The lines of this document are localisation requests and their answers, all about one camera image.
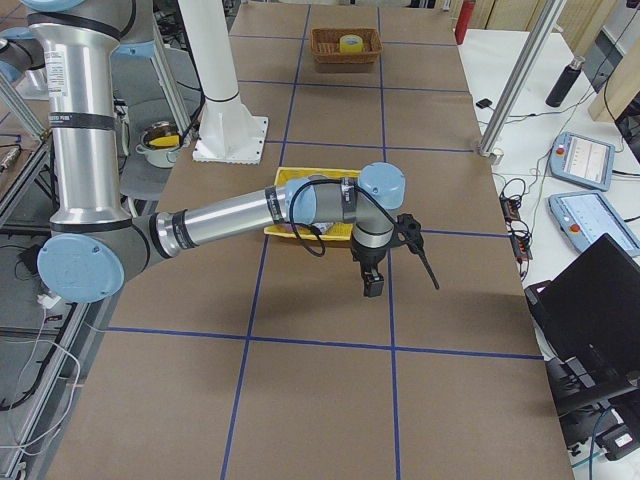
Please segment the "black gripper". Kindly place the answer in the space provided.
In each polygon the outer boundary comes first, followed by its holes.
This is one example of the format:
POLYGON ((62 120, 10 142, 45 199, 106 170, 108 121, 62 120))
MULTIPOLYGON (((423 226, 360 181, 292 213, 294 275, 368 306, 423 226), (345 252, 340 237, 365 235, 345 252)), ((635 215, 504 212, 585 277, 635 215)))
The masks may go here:
POLYGON ((379 264, 384 260, 391 240, 391 234, 351 235, 351 253, 354 261, 360 265, 363 295, 367 298, 379 297, 383 293, 384 277, 379 264))

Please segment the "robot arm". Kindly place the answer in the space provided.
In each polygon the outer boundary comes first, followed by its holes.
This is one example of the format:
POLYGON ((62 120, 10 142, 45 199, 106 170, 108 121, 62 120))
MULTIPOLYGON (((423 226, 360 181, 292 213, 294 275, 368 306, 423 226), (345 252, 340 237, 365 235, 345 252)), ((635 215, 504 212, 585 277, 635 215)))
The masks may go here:
POLYGON ((57 160, 60 206, 37 257, 54 293, 96 302, 184 250, 271 224, 298 229, 324 222, 352 226, 364 293, 381 293, 378 265, 401 244, 400 169, 377 162, 355 178, 294 179, 198 209, 133 217, 119 196, 111 57, 151 16, 138 1, 29 1, 26 9, 44 51, 57 160))

